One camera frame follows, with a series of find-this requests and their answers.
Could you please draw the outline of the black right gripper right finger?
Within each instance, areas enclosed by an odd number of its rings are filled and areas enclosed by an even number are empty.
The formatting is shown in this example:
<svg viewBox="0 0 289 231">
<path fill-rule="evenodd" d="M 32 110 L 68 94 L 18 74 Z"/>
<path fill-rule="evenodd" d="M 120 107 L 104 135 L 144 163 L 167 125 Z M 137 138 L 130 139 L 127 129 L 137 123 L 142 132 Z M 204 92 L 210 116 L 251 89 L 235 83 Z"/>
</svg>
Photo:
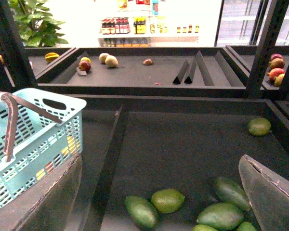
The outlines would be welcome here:
<svg viewBox="0 0 289 231">
<path fill-rule="evenodd" d="M 261 230 L 289 231 L 289 181 L 248 155 L 238 170 Z"/>
</svg>

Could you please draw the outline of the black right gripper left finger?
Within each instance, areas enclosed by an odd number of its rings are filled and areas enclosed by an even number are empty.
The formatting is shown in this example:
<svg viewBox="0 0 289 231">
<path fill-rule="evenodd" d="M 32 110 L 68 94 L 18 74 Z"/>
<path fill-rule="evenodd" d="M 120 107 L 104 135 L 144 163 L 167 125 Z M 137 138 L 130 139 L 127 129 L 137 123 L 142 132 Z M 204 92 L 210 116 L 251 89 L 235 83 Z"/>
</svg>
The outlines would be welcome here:
<svg viewBox="0 0 289 231">
<path fill-rule="evenodd" d="M 77 154 L 0 209 L 0 231 L 63 231 L 82 172 Z"/>
</svg>

